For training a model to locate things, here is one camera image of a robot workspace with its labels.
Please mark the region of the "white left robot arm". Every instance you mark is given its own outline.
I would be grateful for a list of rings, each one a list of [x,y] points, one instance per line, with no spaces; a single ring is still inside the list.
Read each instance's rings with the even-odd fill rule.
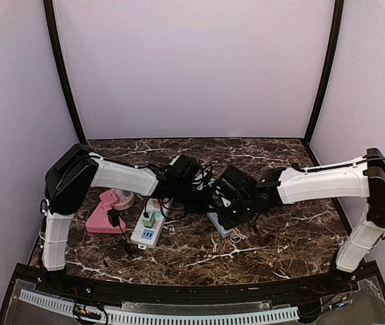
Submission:
[[[76,213],[92,188],[126,190],[152,199],[175,200],[185,213],[204,212],[211,200],[212,166],[181,154],[167,165],[117,162],[81,144],[69,149],[45,174],[40,212],[44,217],[41,264],[45,285],[57,295],[71,290],[60,270],[66,266],[68,234]]]

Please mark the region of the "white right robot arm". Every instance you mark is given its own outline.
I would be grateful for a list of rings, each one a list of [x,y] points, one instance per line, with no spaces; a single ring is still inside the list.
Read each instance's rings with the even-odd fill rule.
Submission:
[[[234,165],[215,180],[214,194],[222,201],[217,215],[226,230],[271,209],[298,202],[335,199],[363,200],[359,220],[351,224],[348,239],[338,249],[333,268],[321,287],[337,293],[348,274],[385,237],[385,156],[377,148],[365,155],[330,165],[266,169],[258,179]]]

